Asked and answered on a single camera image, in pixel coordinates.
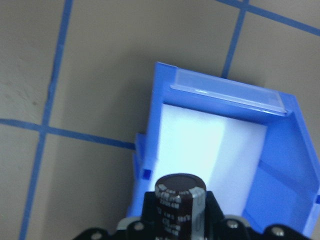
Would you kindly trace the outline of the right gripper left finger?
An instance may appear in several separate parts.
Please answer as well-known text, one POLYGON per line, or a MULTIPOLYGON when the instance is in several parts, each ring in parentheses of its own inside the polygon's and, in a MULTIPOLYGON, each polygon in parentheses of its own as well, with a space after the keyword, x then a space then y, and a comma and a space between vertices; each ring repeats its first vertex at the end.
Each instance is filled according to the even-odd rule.
POLYGON ((92 227, 82 231, 75 240, 161 240, 156 229, 156 195, 153 191, 144 194, 141 216, 124 218, 118 223, 115 233, 92 227))

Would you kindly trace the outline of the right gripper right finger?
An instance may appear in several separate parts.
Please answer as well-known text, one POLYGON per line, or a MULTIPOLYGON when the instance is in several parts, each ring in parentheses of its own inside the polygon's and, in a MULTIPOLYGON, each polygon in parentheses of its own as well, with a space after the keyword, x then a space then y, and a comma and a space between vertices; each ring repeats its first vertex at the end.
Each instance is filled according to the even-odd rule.
POLYGON ((206 240, 307 240, 308 237, 280 223, 255 231, 246 219, 224 215, 213 192, 206 192, 204 238, 206 240))

